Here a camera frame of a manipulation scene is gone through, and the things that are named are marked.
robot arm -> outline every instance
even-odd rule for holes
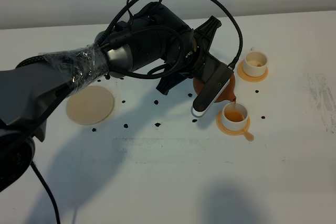
[[[115,23],[86,48],[33,57],[15,70],[0,71],[0,191],[28,168],[35,152],[32,137],[44,140],[46,120],[61,101],[105,74],[161,78],[156,89],[164,95],[185,79],[197,78],[205,86],[192,113],[202,116],[233,74],[234,64],[226,66],[209,53],[220,26],[212,16],[193,30],[160,0],[128,23]],[[134,73],[158,59],[164,61],[160,67]]]

white table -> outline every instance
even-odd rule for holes
[[[204,21],[186,22],[196,28]],[[229,20],[221,21],[211,53],[228,63],[238,39]],[[93,132],[67,118],[64,101],[48,119],[45,141],[35,141],[36,164],[63,223],[336,223],[336,12],[237,22],[241,58],[251,47],[269,58],[264,81],[236,75],[254,142],[217,128],[223,103],[193,123],[191,80],[164,96],[157,80],[101,78],[94,84],[117,97],[112,118]],[[0,70],[39,52],[90,44],[105,27],[0,30]],[[30,168],[0,193],[0,222],[55,223]]]

tea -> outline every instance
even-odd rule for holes
[[[237,109],[228,109],[224,112],[224,115],[232,122],[241,122],[244,120],[244,115]]]
[[[244,137],[246,138],[247,141],[252,142],[254,140],[254,136],[249,133],[248,131],[244,132]]]

white cup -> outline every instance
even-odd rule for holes
[[[251,77],[262,76],[267,69],[267,57],[262,52],[251,48],[251,51],[245,56],[243,71]]]
[[[233,109],[238,110],[244,119],[242,119],[239,122],[234,122],[229,120],[226,116],[225,113],[228,111],[232,111]],[[247,120],[248,120],[248,112],[247,109],[241,105],[240,103],[235,103],[234,102],[230,102],[227,105],[224,106],[224,108],[222,109],[222,124],[224,127],[226,127],[229,131],[240,131],[242,130],[246,124],[247,124]]]

cup with tea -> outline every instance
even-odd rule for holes
[[[231,102],[222,109],[222,125],[229,131],[240,131],[248,121],[247,109],[240,103]]]

